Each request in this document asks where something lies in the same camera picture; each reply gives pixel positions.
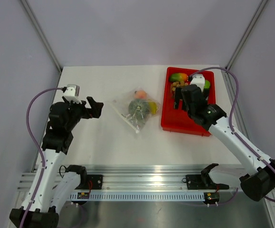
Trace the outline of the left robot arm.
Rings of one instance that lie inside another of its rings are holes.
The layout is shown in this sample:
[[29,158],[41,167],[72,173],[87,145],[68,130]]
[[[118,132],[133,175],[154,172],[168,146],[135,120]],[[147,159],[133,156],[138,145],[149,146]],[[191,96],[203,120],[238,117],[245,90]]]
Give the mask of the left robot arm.
[[104,104],[90,96],[85,101],[75,96],[62,99],[50,107],[40,149],[41,163],[28,195],[20,208],[10,212],[9,218],[17,228],[57,227],[60,211],[71,192],[89,186],[86,168],[79,165],[69,165],[61,182],[54,183],[74,138],[72,130],[81,119],[99,118]]

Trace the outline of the green netted melon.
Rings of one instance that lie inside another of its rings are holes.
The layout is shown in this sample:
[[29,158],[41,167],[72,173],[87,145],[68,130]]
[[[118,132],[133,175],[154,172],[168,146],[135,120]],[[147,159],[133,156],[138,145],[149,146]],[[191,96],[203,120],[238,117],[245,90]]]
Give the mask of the green netted melon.
[[145,99],[134,99],[128,106],[129,115],[141,123],[145,123],[150,115],[149,104]]

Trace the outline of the clear zip top bag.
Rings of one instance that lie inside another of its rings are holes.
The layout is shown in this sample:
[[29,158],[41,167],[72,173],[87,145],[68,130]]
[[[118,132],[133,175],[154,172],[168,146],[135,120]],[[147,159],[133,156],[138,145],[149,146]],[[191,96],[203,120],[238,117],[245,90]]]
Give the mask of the clear zip top bag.
[[139,133],[161,107],[157,100],[140,87],[119,95],[109,104],[135,133]]

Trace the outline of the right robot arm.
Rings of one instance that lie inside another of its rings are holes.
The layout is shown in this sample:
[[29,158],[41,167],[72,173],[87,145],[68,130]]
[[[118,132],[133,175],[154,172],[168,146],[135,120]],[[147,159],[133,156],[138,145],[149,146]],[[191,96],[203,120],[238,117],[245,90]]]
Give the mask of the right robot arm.
[[188,117],[218,138],[247,171],[239,178],[243,192],[253,201],[266,198],[275,188],[275,159],[257,149],[217,104],[208,104],[197,85],[187,85],[179,92]]

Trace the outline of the orange peach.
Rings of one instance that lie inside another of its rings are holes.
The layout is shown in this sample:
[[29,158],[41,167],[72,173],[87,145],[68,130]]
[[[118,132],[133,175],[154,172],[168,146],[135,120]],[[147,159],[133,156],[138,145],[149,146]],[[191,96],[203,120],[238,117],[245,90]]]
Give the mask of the orange peach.
[[138,90],[134,92],[135,99],[147,99],[147,93],[144,90]]

